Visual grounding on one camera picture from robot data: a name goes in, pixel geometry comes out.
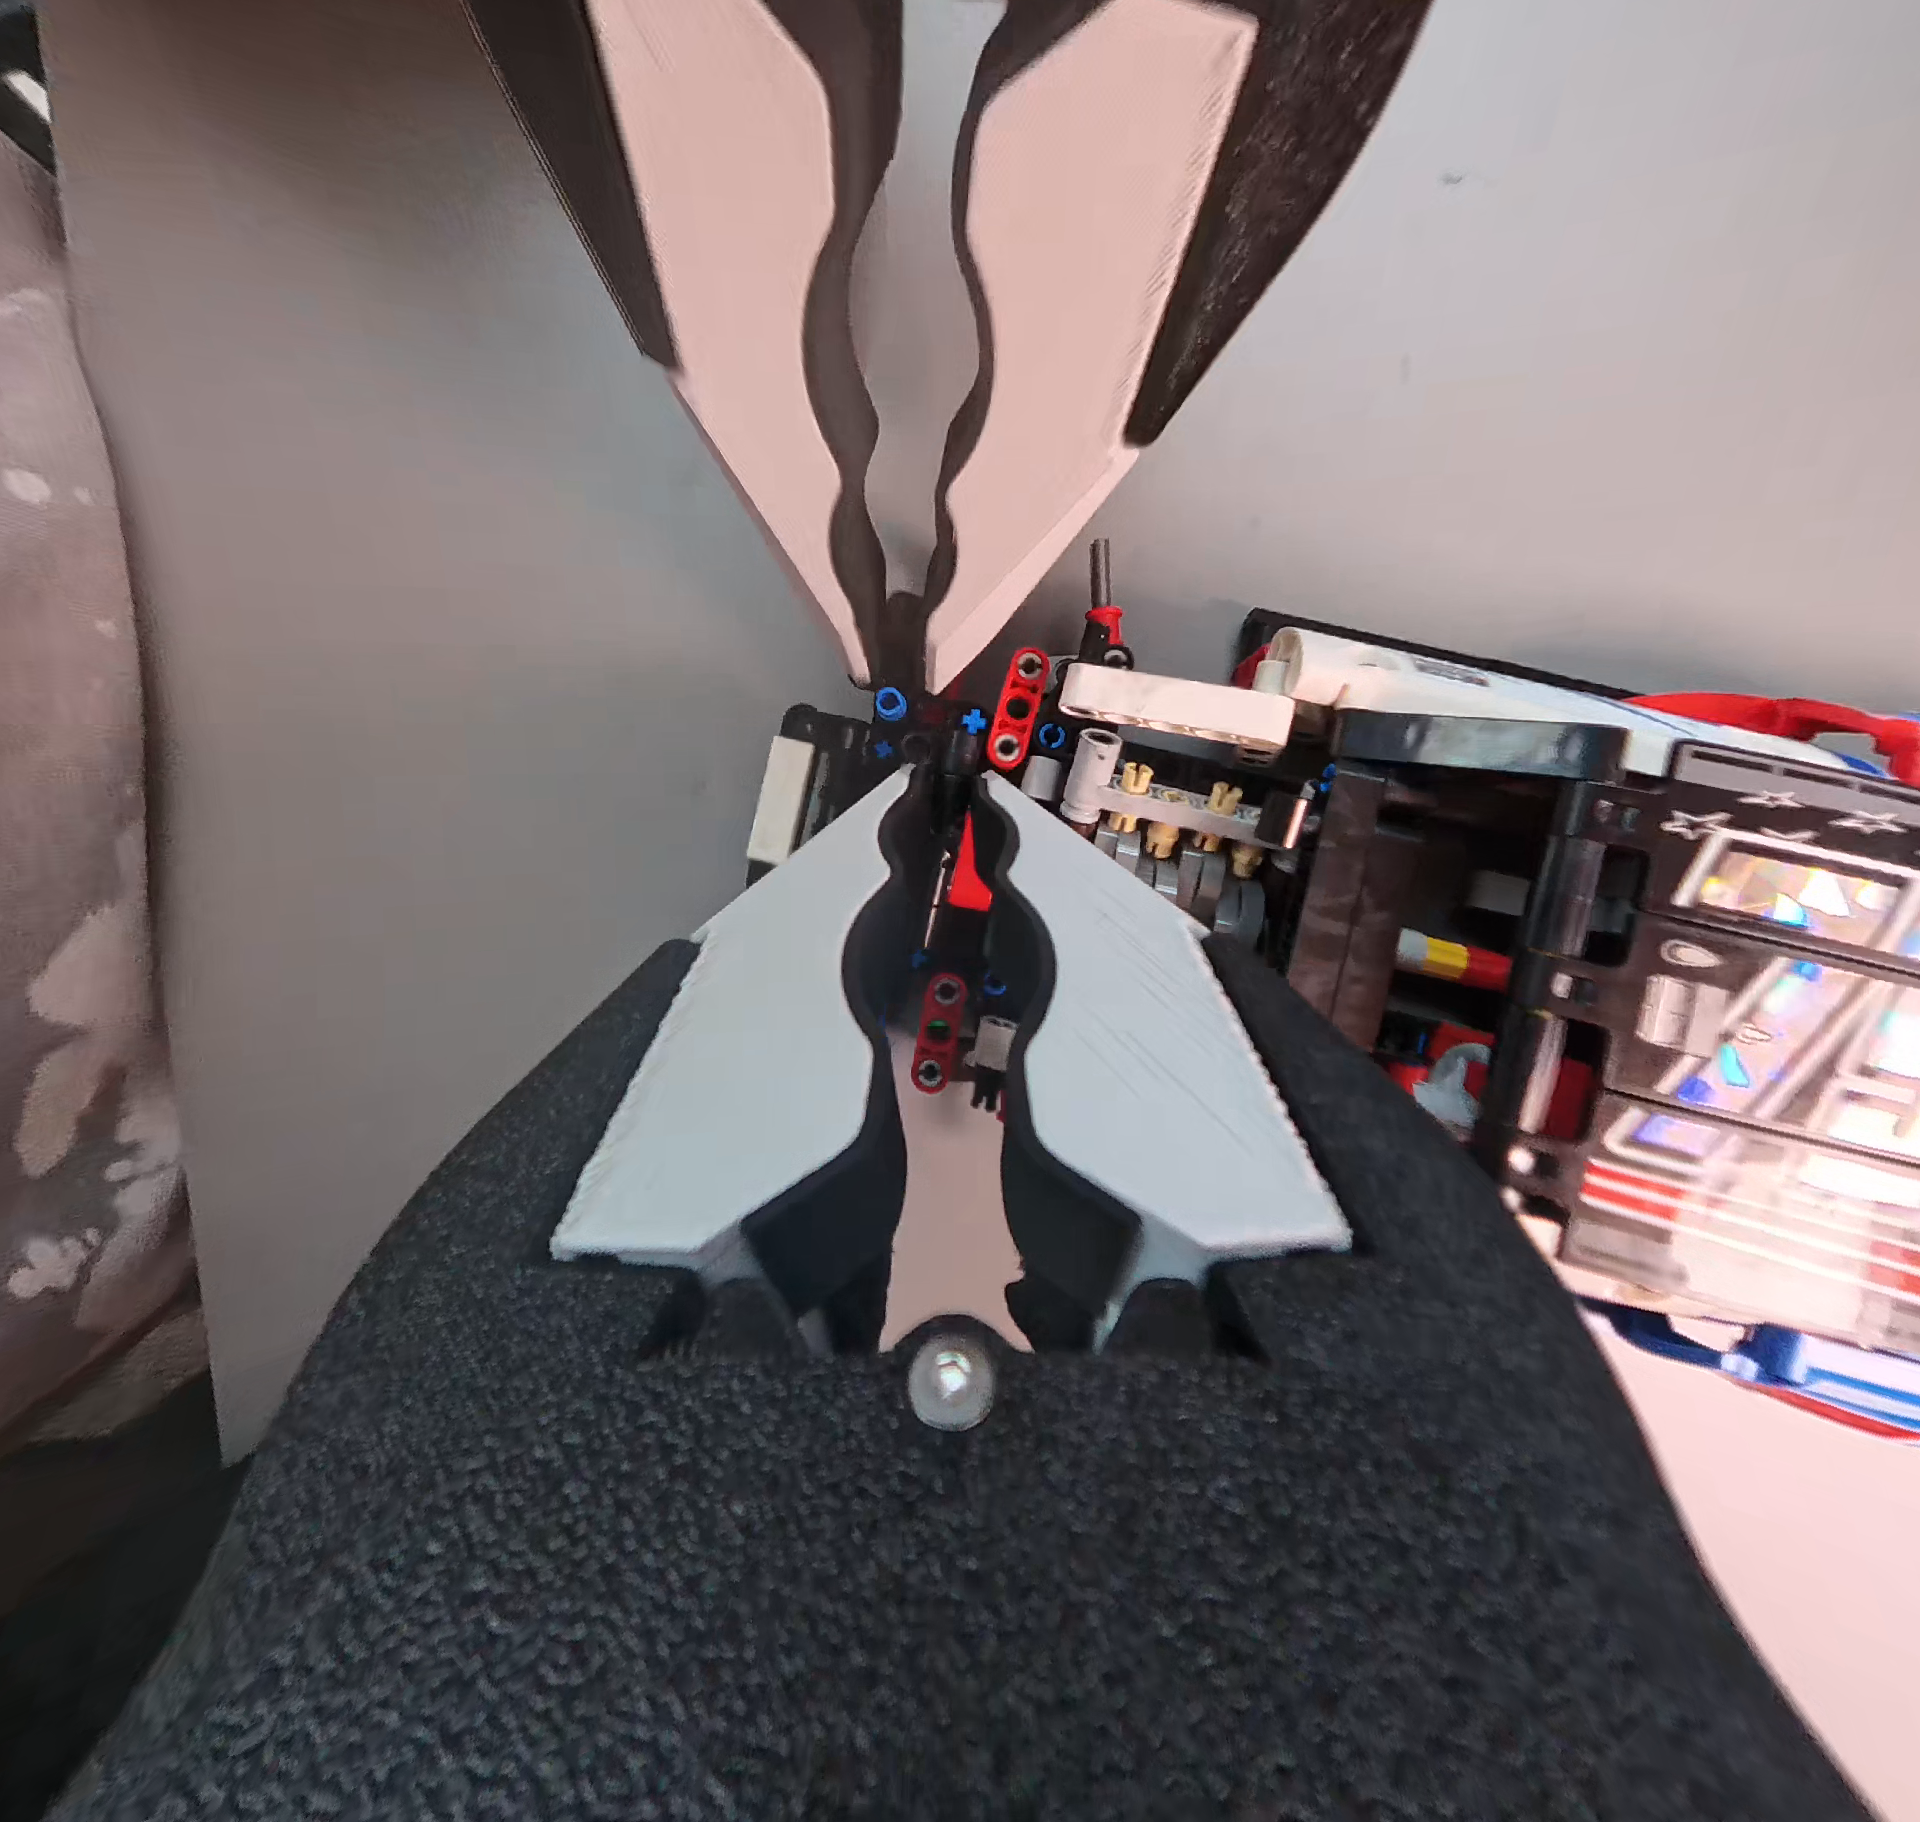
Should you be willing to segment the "toy brick race car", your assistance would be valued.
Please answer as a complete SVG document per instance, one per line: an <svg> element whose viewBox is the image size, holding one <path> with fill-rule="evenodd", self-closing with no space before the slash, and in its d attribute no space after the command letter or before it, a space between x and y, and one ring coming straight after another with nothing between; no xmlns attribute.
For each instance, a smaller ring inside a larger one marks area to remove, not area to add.
<svg viewBox="0 0 1920 1822"><path fill-rule="evenodd" d="M1247 612L993 706L791 706L749 879L912 760L1020 784L1252 945L1500 1185L1625 1343L1916 1445L1916 721L1608 686Z"/></svg>

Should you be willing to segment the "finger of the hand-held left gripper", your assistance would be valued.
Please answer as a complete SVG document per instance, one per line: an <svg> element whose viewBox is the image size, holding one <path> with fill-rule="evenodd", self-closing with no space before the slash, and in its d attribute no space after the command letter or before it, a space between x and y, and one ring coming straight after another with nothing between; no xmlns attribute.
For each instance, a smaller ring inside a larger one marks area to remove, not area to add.
<svg viewBox="0 0 1920 1822"><path fill-rule="evenodd" d="M989 386L944 491L931 686L989 648L1133 464L1128 418L1258 33L1208 0L1103 0L989 90L963 205Z"/></svg>
<svg viewBox="0 0 1920 1822"><path fill-rule="evenodd" d="M676 392L836 638L886 681L876 410L852 276L901 134L902 0L584 0Z"/></svg>

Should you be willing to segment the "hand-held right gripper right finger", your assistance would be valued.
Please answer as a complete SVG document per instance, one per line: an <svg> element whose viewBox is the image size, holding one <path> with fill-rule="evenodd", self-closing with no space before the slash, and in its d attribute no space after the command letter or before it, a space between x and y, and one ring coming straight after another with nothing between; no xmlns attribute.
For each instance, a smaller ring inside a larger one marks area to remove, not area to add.
<svg viewBox="0 0 1920 1822"><path fill-rule="evenodd" d="M1014 1023L1005 1223L1044 1345L1102 1348L1145 1287L1351 1252L1199 925L1003 777L980 784L980 848Z"/></svg>

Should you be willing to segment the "person's pale patterned sweatshirt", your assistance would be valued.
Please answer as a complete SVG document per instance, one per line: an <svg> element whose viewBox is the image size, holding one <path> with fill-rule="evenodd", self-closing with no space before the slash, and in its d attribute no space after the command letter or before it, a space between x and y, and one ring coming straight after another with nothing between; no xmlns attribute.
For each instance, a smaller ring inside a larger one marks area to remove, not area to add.
<svg viewBox="0 0 1920 1822"><path fill-rule="evenodd" d="M5 141L5 1431L79 1386L196 1270L147 777L126 542L58 190Z"/></svg>

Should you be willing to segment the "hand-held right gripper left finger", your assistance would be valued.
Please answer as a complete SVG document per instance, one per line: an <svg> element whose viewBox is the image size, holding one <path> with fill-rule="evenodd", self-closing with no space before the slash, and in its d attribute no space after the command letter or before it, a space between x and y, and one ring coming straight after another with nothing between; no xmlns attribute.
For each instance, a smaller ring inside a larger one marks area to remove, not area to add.
<svg viewBox="0 0 1920 1822"><path fill-rule="evenodd" d="M661 1029L554 1230L556 1261L758 1276L749 1218L852 1148L874 1049L844 991L855 920L889 882L886 777L695 937Z"/></svg>

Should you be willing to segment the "grey desk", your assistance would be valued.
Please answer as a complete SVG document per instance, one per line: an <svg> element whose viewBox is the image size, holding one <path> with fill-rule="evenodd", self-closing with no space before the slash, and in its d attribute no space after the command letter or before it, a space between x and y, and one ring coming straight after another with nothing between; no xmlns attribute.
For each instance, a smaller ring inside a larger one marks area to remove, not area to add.
<svg viewBox="0 0 1920 1822"><path fill-rule="evenodd" d="M45 0L157 680L166 1006L242 1426L404 1185L716 905L839 672L454 0ZM1440 0L1102 517L1252 605L1648 686L1916 677L1916 0Z"/></svg>

